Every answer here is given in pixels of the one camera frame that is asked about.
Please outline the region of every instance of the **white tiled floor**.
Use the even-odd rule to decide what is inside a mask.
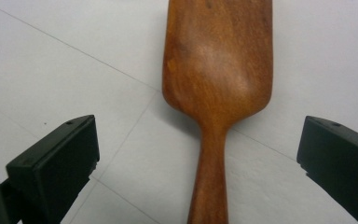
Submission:
[[[164,102],[168,0],[0,0],[0,181],[68,119],[101,161],[62,223],[186,223],[199,130]],[[296,163],[306,115],[358,131],[358,1],[274,1],[268,107],[227,138],[230,223],[356,223]]]

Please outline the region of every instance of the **wooden handle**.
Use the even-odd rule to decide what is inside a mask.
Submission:
[[[202,132],[188,224],[228,224],[225,142],[226,132]]]

